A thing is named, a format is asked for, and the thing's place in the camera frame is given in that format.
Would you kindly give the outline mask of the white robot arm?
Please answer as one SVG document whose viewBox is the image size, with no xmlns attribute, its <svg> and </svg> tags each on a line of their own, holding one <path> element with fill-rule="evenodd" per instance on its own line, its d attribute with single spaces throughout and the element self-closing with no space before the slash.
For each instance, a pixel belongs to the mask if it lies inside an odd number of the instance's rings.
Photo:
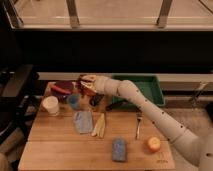
<svg viewBox="0 0 213 171">
<path fill-rule="evenodd" d="M 130 80 L 83 75 L 80 85 L 93 93 L 117 96 L 134 104 L 169 140 L 179 154 L 199 171 L 213 171 L 213 131 L 201 138 L 146 98 Z"/>
</svg>

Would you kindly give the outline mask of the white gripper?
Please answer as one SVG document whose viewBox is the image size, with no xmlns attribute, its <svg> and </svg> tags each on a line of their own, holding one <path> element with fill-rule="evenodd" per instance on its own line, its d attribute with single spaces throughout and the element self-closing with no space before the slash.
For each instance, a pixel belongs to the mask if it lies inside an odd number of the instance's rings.
<svg viewBox="0 0 213 171">
<path fill-rule="evenodd" d="M 82 75 L 80 77 L 80 80 L 85 81 L 85 82 L 81 82 L 81 85 L 84 88 L 91 89 L 92 91 L 98 92 L 100 94 L 105 94 L 105 95 L 109 95 L 110 94 L 110 91 L 107 88 L 107 83 L 110 80 L 109 77 L 96 76 L 96 75 L 89 74 L 89 75 Z"/>
</svg>

